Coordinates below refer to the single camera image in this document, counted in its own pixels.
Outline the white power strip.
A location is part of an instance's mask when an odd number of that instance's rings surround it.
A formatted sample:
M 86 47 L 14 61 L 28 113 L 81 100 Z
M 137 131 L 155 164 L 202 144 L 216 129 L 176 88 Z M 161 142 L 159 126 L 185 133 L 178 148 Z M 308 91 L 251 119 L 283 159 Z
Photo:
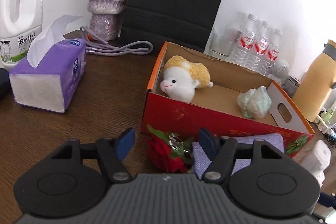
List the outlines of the white power strip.
M 319 131 L 322 132 L 323 135 L 329 136 L 335 133 L 335 127 L 330 125 L 330 118 L 331 115 L 327 111 L 324 111 L 313 121 L 313 123 L 317 125 Z

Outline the left water bottle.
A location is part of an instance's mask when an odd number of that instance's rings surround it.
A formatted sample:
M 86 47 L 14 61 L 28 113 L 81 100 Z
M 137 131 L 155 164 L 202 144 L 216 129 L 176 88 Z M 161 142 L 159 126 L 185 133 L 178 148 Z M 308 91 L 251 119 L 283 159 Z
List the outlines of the left water bottle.
M 256 36 L 257 17 L 248 14 L 247 20 L 239 27 L 230 55 L 226 61 L 243 66 Z

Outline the right water bottle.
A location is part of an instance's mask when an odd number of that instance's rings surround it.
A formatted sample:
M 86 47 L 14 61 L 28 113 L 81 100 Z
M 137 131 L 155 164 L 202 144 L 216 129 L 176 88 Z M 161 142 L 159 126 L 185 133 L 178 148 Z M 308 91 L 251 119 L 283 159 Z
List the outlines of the right water bottle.
M 275 64 L 279 54 L 281 37 L 282 30 L 275 28 L 272 36 L 270 37 L 269 46 L 259 67 L 259 73 L 263 76 L 267 76 L 270 73 L 271 67 Z

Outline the water bottle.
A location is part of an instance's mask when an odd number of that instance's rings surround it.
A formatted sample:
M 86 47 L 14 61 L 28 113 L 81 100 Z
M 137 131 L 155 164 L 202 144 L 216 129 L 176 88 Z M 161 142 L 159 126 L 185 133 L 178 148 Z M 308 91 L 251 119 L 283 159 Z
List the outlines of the water bottle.
M 247 20 L 239 27 L 230 55 L 226 61 L 243 66 L 256 36 L 257 17 L 248 14 Z
M 267 76 L 270 73 L 271 67 L 275 64 L 279 54 L 281 37 L 282 30 L 275 28 L 272 36 L 270 37 L 269 46 L 259 67 L 259 73 L 263 76 Z
M 269 45 L 269 23 L 262 21 L 261 26 L 257 32 L 253 46 L 248 53 L 245 67 L 251 71 L 256 72 L 259 68 L 263 56 Z

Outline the clear glass cup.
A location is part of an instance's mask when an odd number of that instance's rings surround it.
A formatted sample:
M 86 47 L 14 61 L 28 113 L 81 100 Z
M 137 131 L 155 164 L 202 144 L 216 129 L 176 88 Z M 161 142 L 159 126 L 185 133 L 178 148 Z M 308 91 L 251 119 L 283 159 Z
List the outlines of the clear glass cup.
M 225 59 L 230 55 L 232 43 L 224 36 L 213 34 L 209 46 L 210 55 L 219 59 Z

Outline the small metal tin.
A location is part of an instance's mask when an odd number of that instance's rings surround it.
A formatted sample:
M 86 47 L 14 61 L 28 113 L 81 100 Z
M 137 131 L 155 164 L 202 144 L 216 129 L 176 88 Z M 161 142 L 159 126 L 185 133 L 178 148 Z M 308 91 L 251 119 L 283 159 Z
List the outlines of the small metal tin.
M 284 91 L 286 92 L 286 94 L 288 94 L 288 96 L 290 96 L 290 98 L 292 98 L 295 94 L 295 92 L 297 91 L 298 87 L 300 86 L 301 82 L 292 77 L 292 76 L 288 76 L 288 78 L 285 80 L 282 88 L 284 89 Z

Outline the yellow white plush sheep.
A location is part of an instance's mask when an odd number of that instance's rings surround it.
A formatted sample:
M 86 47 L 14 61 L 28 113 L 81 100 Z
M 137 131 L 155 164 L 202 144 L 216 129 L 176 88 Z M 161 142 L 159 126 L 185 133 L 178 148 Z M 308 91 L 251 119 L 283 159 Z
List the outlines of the yellow white plush sheep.
M 210 73 L 202 63 L 192 63 L 175 55 L 163 67 L 160 89 L 173 100 L 190 103 L 196 89 L 211 88 L 213 85 Z

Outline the white cotton swab container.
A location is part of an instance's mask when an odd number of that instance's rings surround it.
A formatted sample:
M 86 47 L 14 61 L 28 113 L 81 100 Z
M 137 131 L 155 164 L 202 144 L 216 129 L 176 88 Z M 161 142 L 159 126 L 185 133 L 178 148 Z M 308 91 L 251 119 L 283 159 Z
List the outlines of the white cotton swab container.
M 323 140 L 318 140 L 313 149 L 302 158 L 300 165 L 308 170 L 322 186 L 325 180 L 324 170 L 330 165 L 331 151 Z

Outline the iridescent plastic bag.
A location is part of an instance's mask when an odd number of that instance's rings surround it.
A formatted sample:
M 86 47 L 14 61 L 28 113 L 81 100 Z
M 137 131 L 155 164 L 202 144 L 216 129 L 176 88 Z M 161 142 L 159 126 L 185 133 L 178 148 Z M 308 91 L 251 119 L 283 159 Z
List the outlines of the iridescent plastic bag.
M 249 119 L 263 119 L 271 104 L 272 100 L 267 93 L 265 86 L 250 89 L 246 93 L 240 93 L 237 98 L 238 106 L 241 113 Z

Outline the black paper bag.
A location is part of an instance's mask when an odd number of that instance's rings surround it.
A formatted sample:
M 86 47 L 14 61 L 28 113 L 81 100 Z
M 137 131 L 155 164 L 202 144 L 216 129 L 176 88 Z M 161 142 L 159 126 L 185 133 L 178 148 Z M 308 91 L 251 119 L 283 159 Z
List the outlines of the black paper bag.
M 203 52 L 222 0 L 128 0 L 120 40 L 172 42 Z

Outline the white robot speaker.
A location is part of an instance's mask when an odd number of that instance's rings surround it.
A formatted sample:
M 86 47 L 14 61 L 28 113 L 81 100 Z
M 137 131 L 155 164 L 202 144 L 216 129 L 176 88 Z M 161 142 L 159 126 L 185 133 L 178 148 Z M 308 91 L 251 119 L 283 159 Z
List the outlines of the white robot speaker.
M 289 68 L 289 64 L 286 60 L 277 59 L 270 69 L 272 79 L 278 84 L 281 84 L 283 79 L 287 78 Z

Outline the red orange cardboard box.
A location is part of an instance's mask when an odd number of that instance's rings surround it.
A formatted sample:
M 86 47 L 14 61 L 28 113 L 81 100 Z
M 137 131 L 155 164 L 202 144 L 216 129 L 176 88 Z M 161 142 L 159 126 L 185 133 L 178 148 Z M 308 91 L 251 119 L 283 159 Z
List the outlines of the red orange cardboard box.
M 191 103 L 172 100 L 159 87 L 163 67 L 175 55 L 200 62 L 210 71 L 213 87 L 197 90 Z M 238 95 L 260 86 L 266 87 L 272 104 L 263 119 L 248 119 L 238 106 Z M 141 132 L 149 133 L 150 127 L 176 133 L 183 140 L 197 140 L 200 128 L 231 137 L 277 133 L 282 135 L 284 147 L 294 145 L 289 151 L 291 157 L 314 136 L 309 122 L 275 81 L 171 42 L 164 43 L 147 86 Z

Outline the black case at edge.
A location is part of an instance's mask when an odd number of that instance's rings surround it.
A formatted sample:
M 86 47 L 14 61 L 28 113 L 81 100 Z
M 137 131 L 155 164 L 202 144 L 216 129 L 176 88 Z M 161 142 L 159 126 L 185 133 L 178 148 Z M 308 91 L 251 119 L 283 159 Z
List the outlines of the black case at edge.
M 0 100 L 5 98 L 5 96 L 7 96 L 9 92 L 11 92 L 9 72 L 6 69 L 1 68 L 0 69 Z

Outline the red artificial rose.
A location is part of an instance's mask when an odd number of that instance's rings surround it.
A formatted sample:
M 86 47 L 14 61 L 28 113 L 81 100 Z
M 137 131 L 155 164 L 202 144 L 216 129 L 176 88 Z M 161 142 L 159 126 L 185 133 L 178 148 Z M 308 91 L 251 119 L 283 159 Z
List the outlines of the red artificial rose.
M 182 140 L 178 134 L 163 132 L 147 125 L 150 134 L 147 157 L 164 173 L 189 173 L 194 163 L 194 138 Z

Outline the green spray bottle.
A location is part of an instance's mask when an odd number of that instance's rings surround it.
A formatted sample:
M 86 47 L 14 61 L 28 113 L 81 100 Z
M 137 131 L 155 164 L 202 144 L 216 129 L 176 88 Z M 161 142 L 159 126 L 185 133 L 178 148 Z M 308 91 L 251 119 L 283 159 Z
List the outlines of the green spray bottle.
M 321 114 L 321 118 L 322 120 L 327 124 L 329 125 L 330 124 L 330 119 L 331 117 L 333 116 L 334 112 L 335 112 L 335 109 L 336 109 L 336 102 L 334 102 L 332 104 L 332 106 L 325 112 L 323 112 Z

